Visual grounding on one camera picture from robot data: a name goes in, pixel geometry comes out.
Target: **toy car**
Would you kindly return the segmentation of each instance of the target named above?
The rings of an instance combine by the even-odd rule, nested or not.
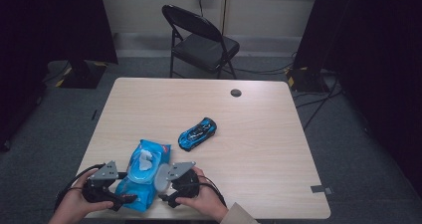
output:
[[[179,136],[179,146],[190,151],[212,135],[217,130],[217,124],[209,117],[204,117],[201,122],[188,130],[182,132]]]

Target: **person's hand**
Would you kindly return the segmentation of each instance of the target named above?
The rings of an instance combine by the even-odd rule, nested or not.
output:
[[[95,172],[96,170],[91,170],[78,179],[73,189],[70,189],[63,198],[49,224],[79,223],[90,212],[112,208],[113,203],[111,201],[90,203],[82,194],[81,188],[87,182],[88,177]]]
[[[192,167],[199,177],[200,182],[208,182],[204,178],[204,172],[198,167]],[[221,203],[217,194],[208,186],[201,185],[199,187],[199,194],[195,198],[177,197],[176,202],[195,208],[200,213],[212,217],[215,221],[221,222],[224,216],[229,211],[227,207]]]

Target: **blue package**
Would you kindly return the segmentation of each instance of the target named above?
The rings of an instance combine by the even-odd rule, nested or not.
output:
[[[124,207],[140,212],[146,211],[154,200],[156,190],[153,180],[160,164],[170,160],[169,144],[159,144],[142,139],[130,157],[125,177],[117,186],[115,194],[135,194],[137,198]]]

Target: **light wood table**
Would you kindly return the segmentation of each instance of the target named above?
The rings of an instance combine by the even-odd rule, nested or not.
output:
[[[233,89],[242,95],[231,96]],[[190,152],[182,150],[179,134],[204,116],[216,121],[215,135]],[[79,172],[110,160],[125,171],[140,139],[172,144],[171,162],[196,161],[228,207],[237,202],[257,219],[330,215],[325,194],[311,190],[320,180],[285,83],[117,79]],[[206,219],[189,207],[172,209],[158,197],[145,213],[121,208],[89,217]]]

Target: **person's left hand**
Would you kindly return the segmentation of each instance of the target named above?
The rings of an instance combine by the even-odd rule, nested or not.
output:
[[[60,203],[55,214],[50,219],[49,224],[79,223],[90,212],[112,208],[113,203],[111,201],[90,203],[82,194],[82,188],[87,182],[88,177],[96,171],[97,170],[91,170],[78,179],[72,189],[70,189],[63,198],[62,203]]]

